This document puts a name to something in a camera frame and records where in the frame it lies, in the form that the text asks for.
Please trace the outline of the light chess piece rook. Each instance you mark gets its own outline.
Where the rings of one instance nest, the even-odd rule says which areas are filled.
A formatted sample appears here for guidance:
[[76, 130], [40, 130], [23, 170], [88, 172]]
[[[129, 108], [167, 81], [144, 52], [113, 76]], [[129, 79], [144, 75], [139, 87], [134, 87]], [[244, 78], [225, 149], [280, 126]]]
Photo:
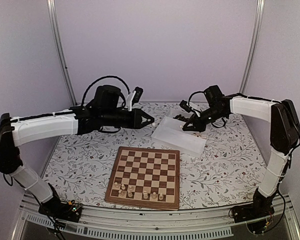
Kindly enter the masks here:
[[133, 192], [131, 190], [127, 190], [127, 197], [132, 198], [133, 196]]

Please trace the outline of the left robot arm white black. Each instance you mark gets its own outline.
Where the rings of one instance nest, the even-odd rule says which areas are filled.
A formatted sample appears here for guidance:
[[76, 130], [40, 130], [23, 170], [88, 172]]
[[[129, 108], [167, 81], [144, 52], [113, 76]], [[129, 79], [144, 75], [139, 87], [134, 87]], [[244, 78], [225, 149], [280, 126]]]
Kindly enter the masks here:
[[124, 97], [121, 90], [113, 85], [98, 86], [94, 98], [88, 103], [63, 111], [28, 117], [0, 117], [0, 172], [9, 175], [30, 191], [53, 216], [64, 213], [64, 205], [58, 201], [53, 188], [38, 174], [26, 166], [20, 157], [19, 146], [29, 142], [63, 135], [84, 135], [93, 131], [103, 132], [104, 127], [116, 131], [142, 129], [153, 124], [155, 119], [134, 108], [143, 93], [136, 87]]

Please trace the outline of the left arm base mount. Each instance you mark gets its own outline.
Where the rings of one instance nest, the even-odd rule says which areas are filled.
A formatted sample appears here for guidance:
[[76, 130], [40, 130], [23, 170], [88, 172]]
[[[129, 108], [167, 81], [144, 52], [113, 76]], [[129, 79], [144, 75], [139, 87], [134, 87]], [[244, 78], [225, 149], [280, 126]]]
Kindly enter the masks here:
[[82, 214], [82, 204], [75, 200], [61, 201], [56, 190], [51, 186], [52, 199], [41, 203], [38, 212], [51, 218], [78, 223]]

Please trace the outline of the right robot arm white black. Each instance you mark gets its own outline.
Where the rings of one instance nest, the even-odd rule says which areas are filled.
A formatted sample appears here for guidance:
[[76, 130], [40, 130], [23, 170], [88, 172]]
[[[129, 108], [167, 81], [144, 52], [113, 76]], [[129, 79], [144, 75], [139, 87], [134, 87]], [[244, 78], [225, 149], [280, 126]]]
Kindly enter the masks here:
[[273, 100], [234, 93], [224, 95], [217, 85], [202, 91], [209, 108], [200, 111], [191, 106], [190, 100], [182, 100], [180, 107], [191, 117], [183, 125], [183, 131], [204, 132], [208, 124], [224, 121], [231, 114], [239, 114], [267, 121], [270, 124], [270, 158], [266, 172], [253, 195], [248, 213], [259, 218], [272, 204], [279, 192], [280, 182], [291, 167], [293, 151], [300, 146], [300, 122], [290, 99]]

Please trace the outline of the light chess queen piece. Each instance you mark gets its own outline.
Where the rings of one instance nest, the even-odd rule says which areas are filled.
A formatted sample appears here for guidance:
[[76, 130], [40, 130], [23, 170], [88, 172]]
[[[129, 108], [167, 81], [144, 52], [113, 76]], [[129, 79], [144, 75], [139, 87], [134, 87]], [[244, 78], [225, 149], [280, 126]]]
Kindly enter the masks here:
[[144, 190], [144, 191], [142, 192], [142, 198], [143, 198], [144, 200], [147, 200], [147, 199], [149, 198], [149, 193], [148, 193], [146, 190]]

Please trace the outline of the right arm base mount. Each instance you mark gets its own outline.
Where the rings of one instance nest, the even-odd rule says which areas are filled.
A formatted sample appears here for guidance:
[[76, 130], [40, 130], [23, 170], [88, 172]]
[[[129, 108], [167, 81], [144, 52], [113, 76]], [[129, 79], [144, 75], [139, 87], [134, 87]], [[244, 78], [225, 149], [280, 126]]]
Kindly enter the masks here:
[[270, 225], [270, 220], [275, 213], [272, 202], [268, 202], [266, 198], [256, 198], [253, 203], [234, 206], [229, 211], [229, 217], [234, 219], [235, 223], [252, 221], [247, 224], [248, 230], [260, 235], [266, 232]]

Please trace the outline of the light chess knight piece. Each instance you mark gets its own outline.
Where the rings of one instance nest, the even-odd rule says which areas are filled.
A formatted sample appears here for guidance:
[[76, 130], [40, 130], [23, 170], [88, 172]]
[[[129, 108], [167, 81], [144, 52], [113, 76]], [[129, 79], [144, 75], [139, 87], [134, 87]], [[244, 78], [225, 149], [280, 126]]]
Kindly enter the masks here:
[[123, 196], [123, 195], [124, 195], [124, 191], [123, 191], [122, 189], [120, 189], [120, 190], [118, 191], [118, 194], [119, 194], [119, 196]]

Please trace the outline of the light chess piece bishop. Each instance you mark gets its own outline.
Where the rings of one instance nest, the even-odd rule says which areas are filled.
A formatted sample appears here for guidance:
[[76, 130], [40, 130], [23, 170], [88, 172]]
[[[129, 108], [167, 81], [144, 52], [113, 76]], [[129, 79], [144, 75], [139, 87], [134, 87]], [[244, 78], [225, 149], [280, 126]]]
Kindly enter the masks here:
[[156, 193], [156, 192], [153, 192], [153, 193], [151, 194], [151, 198], [152, 198], [152, 199], [156, 199], [156, 198], [157, 198], [157, 193]]

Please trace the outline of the wooden chess board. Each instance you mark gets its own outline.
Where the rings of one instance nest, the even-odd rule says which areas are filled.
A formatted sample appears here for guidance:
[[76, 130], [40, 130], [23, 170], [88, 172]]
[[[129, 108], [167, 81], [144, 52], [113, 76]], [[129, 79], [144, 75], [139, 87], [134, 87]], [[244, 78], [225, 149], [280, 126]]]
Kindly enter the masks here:
[[[114, 183], [120, 189], [114, 189]], [[125, 185], [123, 196], [119, 196], [121, 184]], [[129, 186], [134, 186], [133, 197], [127, 197]], [[143, 199], [143, 191], [149, 198]], [[180, 207], [180, 151], [121, 146], [118, 149], [105, 202], [123, 206], [155, 210], [177, 211]]]

